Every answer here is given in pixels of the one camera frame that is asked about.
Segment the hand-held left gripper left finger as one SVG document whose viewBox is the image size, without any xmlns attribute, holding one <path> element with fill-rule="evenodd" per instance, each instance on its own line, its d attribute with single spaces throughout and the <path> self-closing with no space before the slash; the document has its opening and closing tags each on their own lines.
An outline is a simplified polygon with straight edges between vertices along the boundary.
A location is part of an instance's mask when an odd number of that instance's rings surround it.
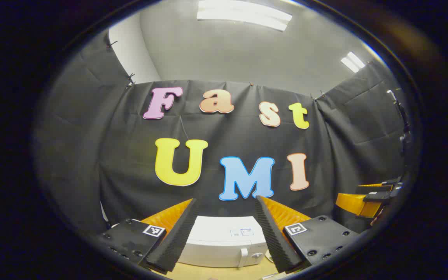
<svg viewBox="0 0 448 280">
<path fill-rule="evenodd" d="M 198 203 L 191 198 L 142 220 L 124 219 L 98 234 L 98 243 L 123 262 L 167 274 L 181 257 L 197 211 Z"/>
</svg>

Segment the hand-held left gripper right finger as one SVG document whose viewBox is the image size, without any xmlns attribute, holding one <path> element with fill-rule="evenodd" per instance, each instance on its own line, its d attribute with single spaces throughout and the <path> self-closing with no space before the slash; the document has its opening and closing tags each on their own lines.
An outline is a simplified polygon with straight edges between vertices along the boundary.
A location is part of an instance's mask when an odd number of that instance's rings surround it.
<svg viewBox="0 0 448 280">
<path fill-rule="evenodd" d="M 326 215 L 311 218 L 263 196 L 256 197 L 255 213 L 279 273 L 315 266 L 359 238 L 357 232 Z"/>
</svg>

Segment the white microwave oven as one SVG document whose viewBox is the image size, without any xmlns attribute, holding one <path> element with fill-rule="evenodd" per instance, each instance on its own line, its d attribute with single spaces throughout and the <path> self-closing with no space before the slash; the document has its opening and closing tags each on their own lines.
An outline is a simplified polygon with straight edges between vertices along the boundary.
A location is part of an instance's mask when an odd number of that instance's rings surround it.
<svg viewBox="0 0 448 280">
<path fill-rule="evenodd" d="M 241 268 L 259 264 L 267 250 L 263 229 L 253 216 L 198 216 L 178 262 Z"/>
</svg>

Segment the metal stand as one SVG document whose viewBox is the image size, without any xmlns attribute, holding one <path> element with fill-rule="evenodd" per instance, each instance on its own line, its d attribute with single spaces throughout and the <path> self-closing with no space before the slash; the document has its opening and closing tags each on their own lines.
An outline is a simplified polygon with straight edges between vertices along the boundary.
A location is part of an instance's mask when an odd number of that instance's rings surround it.
<svg viewBox="0 0 448 280">
<path fill-rule="evenodd" d="M 410 132 L 410 124 L 408 121 L 408 117 L 407 117 L 405 108 L 403 107 L 402 103 L 400 103 L 400 101 L 398 101 L 394 92 L 392 90 L 387 90 L 387 93 L 392 97 L 393 105 L 395 106 L 396 110 L 398 111 L 398 113 L 400 115 L 400 119 L 403 122 L 403 135 L 399 138 L 399 140 L 401 143 L 401 155 L 404 156 L 406 153 L 407 147 L 409 145 L 409 142 L 412 138 L 411 132 Z"/>
</svg>

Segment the black backdrop cloth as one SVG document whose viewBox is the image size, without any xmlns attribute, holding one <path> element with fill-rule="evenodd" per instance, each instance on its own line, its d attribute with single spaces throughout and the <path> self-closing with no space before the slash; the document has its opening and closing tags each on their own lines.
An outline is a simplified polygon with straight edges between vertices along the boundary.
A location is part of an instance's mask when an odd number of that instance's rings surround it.
<svg viewBox="0 0 448 280">
<path fill-rule="evenodd" d="M 305 215 L 366 224 L 335 206 L 338 193 L 403 173 L 404 123 L 374 63 L 321 98 L 231 81 L 127 87 L 107 32 L 72 56 L 46 93 L 33 133 L 44 193 L 74 229 L 100 233 L 190 198 L 199 214 L 254 214 L 244 191 L 222 201 L 224 157 L 250 172 L 274 159 L 272 199 Z"/>
</svg>

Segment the small ceiling light panel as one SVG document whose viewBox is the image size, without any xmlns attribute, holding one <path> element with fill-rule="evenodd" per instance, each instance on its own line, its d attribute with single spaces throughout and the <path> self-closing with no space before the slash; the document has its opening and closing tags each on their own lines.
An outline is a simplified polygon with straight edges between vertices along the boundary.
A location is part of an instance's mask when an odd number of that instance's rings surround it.
<svg viewBox="0 0 448 280">
<path fill-rule="evenodd" d="M 366 64 L 353 52 L 347 53 L 346 57 L 341 59 L 341 63 L 353 73 L 357 73 L 366 66 Z"/>
</svg>

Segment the long ceiling light panel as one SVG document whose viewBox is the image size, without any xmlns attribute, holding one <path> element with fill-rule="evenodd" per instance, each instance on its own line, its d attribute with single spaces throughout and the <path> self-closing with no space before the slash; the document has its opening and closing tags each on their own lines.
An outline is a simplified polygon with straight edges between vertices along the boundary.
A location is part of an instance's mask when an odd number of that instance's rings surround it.
<svg viewBox="0 0 448 280">
<path fill-rule="evenodd" d="M 239 21 L 283 32 L 293 16 L 284 11 L 238 0 L 200 0 L 198 21 Z"/>
</svg>

